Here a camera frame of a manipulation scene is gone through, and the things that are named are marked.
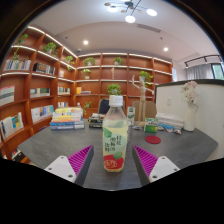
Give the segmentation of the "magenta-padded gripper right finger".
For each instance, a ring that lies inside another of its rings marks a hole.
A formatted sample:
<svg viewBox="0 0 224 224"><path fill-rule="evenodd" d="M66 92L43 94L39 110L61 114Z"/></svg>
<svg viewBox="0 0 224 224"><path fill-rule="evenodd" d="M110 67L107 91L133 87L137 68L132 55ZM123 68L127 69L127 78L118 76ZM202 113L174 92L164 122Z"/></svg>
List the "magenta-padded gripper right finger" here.
<svg viewBox="0 0 224 224"><path fill-rule="evenodd" d="M142 186L179 171L179 168L166 156L157 157L136 145L133 146L132 155Z"/></svg>

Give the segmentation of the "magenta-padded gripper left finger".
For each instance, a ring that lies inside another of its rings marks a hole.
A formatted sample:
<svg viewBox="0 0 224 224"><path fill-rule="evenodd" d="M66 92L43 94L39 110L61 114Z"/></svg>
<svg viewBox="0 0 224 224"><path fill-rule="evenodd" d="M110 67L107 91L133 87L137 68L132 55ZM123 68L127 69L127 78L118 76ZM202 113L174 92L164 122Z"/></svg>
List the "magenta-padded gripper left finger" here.
<svg viewBox="0 0 224 224"><path fill-rule="evenodd" d="M82 186L85 182L93 155L94 146L90 145L68 157L64 155L59 156L45 168L45 171Z"/></svg>

